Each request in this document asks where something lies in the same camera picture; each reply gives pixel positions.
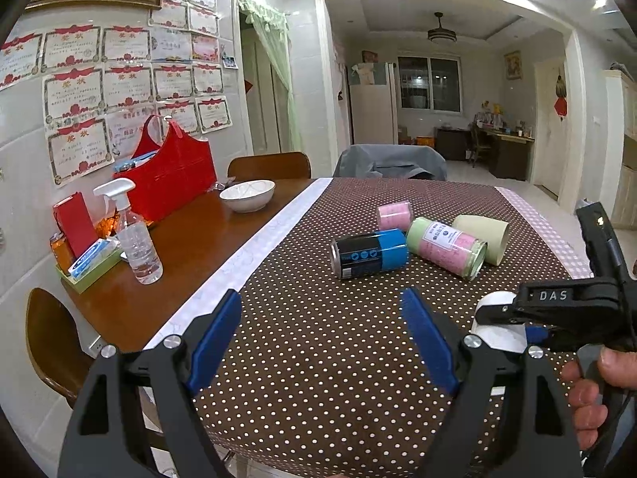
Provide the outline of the person's right hand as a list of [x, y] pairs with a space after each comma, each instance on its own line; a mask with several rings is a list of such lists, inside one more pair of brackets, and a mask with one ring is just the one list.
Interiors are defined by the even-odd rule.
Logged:
[[[635, 352], [624, 353], [604, 347], [600, 352], [597, 367], [607, 384], [635, 391], [637, 384]], [[599, 385], [585, 379], [575, 361], [569, 361], [564, 365], [561, 377], [573, 384], [568, 395], [568, 402], [573, 410], [573, 424], [580, 449], [590, 449], [598, 438], [598, 428], [608, 417], [608, 408], [597, 402]]]

